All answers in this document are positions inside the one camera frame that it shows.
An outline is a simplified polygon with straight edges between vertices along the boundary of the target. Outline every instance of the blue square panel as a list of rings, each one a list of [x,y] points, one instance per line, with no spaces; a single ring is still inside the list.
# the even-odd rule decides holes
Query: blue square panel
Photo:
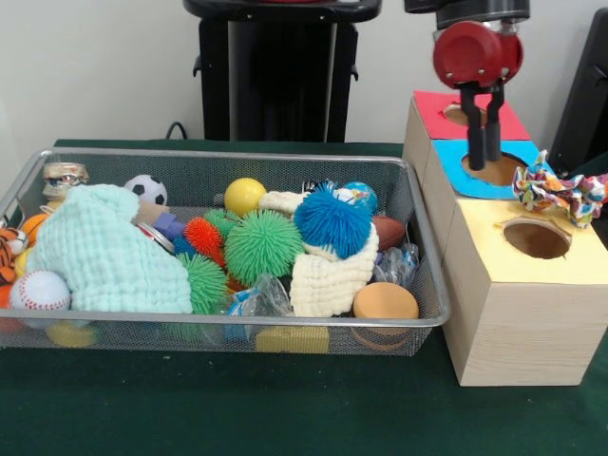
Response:
[[[454,190],[465,197],[484,200],[514,200],[512,186],[495,185],[469,175],[463,168],[463,159],[468,154],[468,142],[464,140],[433,141],[439,161]],[[540,151],[531,141],[503,141],[503,153],[530,166]]]

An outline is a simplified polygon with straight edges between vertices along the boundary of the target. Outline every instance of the metal basket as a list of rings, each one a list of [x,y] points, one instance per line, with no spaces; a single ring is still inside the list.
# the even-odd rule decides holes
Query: metal basket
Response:
[[[0,201],[5,221],[18,226],[39,212],[46,162],[86,165],[89,184],[123,185],[146,173],[163,181],[172,211],[184,221],[214,205],[240,177],[266,188],[299,192],[304,180],[364,181],[380,214],[408,224],[421,264],[412,293],[420,319],[241,317],[225,315],[43,312],[0,310],[0,345],[111,350],[303,352],[414,355],[433,327],[449,317],[446,286],[420,189],[412,169],[392,158],[56,148],[34,155]],[[46,329],[23,319],[46,320]]]

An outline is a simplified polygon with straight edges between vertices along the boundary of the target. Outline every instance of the green table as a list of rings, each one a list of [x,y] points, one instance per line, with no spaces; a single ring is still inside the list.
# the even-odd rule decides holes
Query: green table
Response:
[[[326,150],[262,143],[58,145]],[[332,146],[332,153],[355,150],[400,155],[401,146]],[[608,338],[579,388],[462,389],[440,330],[413,358],[7,349],[0,366],[3,456],[608,451]]]

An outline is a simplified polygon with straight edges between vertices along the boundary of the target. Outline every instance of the red square panel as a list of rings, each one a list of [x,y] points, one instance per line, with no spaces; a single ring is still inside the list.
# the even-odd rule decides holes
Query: red square panel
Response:
[[[414,100],[432,140],[465,140],[466,126],[459,125],[446,116],[446,109],[460,104],[458,93],[437,93],[414,91]],[[486,109],[490,95],[479,95],[475,103]],[[507,103],[501,108],[501,136],[504,141],[530,141],[530,135],[518,119],[515,111]]]

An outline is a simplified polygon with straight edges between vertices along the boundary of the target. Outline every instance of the hole in box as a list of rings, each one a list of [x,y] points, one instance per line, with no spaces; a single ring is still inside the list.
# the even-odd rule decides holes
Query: hole in box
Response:
[[[482,111],[482,126],[485,126],[487,123],[487,112],[485,109],[481,109]],[[446,119],[450,122],[457,124],[459,126],[468,126],[468,119],[466,118],[466,114],[461,109],[459,104],[451,104],[446,109],[444,109],[444,115]]]
[[[485,168],[480,171],[474,171],[470,168],[468,155],[463,158],[462,164],[469,176],[500,187],[511,185],[515,176],[515,170],[518,167],[527,167],[527,164],[523,161],[505,152],[503,152],[501,159],[498,161],[486,161]]]
[[[503,233],[509,244],[533,258],[563,257],[570,249],[570,237],[550,221],[516,218]]]

